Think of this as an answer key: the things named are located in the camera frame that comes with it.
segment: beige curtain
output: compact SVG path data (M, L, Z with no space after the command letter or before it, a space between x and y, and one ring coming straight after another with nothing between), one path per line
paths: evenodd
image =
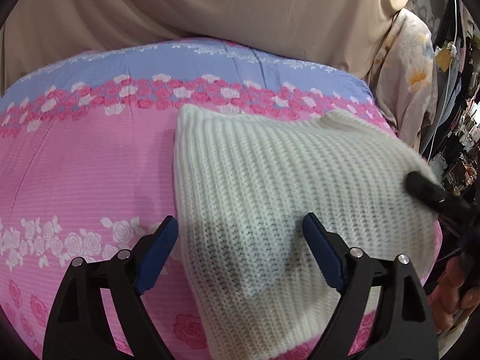
M20 0L5 24L5 85L85 50L208 35L363 78L407 0Z

